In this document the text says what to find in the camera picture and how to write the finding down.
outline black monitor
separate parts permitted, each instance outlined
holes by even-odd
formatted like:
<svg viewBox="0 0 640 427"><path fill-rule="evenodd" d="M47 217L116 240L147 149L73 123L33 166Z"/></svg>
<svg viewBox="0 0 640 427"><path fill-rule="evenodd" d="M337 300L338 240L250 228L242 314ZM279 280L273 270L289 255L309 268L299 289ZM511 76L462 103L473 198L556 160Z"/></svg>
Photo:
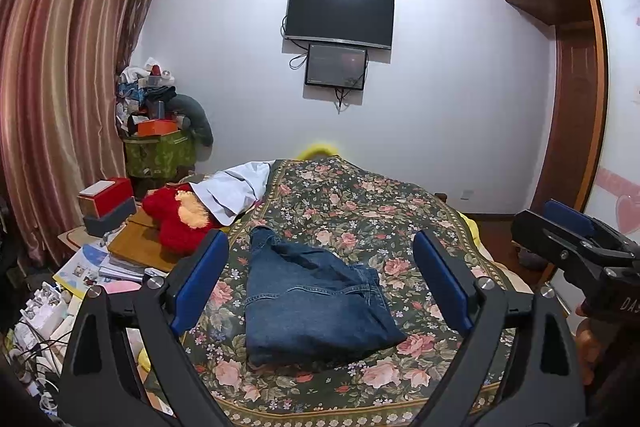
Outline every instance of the black monitor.
<svg viewBox="0 0 640 427"><path fill-rule="evenodd" d="M286 39L391 49L395 0L289 0Z"/></svg>
<svg viewBox="0 0 640 427"><path fill-rule="evenodd" d="M313 43L306 60L307 86L363 90L367 73L366 48Z"/></svg>

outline blue gripper pad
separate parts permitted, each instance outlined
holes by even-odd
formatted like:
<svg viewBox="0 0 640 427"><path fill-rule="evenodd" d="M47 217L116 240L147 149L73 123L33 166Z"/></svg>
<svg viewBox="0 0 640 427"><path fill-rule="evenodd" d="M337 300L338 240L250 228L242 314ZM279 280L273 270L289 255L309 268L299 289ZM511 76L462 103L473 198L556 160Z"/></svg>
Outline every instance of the blue gripper pad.
<svg viewBox="0 0 640 427"><path fill-rule="evenodd" d="M559 201L547 201L542 216L581 237L593 237L595 234L593 223L589 217Z"/></svg>
<svg viewBox="0 0 640 427"><path fill-rule="evenodd" d="M471 270L462 260L450 256L438 238L427 230L415 235L414 261L447 326L466 337L478 309L476 278Z"/></svg>
<svg viewBox="0 0 640 427"><path fill-rule="evenodd" d="M196 264L173 299L174 320L171 322L171 328L178 336L197 324L213 287L222 274L229 258L226 234L218 230L209 232L192 257Z"/></svg>

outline floral bedspread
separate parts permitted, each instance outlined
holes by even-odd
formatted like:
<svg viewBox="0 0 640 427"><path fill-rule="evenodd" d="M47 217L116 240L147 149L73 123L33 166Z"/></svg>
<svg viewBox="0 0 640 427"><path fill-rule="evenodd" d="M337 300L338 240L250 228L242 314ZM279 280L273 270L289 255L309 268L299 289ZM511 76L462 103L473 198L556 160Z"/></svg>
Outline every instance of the floral bedspread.
<svg viewBox="0 0 640 427"><path fill-rule="evenodd" d="M380 283L403 343L344 367L250 367L244 345L249 231L267 225L281 237L325 247L347 263L367 263ZM447 328L420 272L412 240L433 231L476 277L512 289L476 250L464 220L417 185L364 171L338 156L283 160L271 168L266 201L229 231L229 262L193 330L183 339L196 370L231 421L255 427L403 425L425 404L461 338ZM512 338L503 333L476 407L488 404ZM150 390L159 391L154 378Z"/></svg>

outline pile of clothes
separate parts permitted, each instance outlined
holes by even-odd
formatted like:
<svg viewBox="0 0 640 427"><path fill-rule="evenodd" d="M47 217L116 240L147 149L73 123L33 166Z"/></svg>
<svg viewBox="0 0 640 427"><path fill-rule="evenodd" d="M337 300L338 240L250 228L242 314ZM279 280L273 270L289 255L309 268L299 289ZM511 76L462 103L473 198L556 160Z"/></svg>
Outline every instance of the pile of clothes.
<svg viewBox="0 0 640 427"><path fill-rule="evenodd" d="M177 93L174 76L153 57L144 67L129 66L122 71L116 95L116 122L122 137L135 136L143 121L173 120L196 142L204 147L213 145L202 106L190 96Z"/></svg>

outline wall-mounted tv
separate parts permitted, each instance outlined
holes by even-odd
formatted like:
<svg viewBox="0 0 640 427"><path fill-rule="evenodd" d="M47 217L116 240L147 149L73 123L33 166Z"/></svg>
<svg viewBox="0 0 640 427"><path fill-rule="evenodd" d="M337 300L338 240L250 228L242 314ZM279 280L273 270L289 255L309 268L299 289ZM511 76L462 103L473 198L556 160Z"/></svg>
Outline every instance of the wall-mounted tv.
<svg viewBox="0 0 640 427"><path fill-rule="evenodd" d="M391 49L396 0L289 0L285 38Z"/></svg>

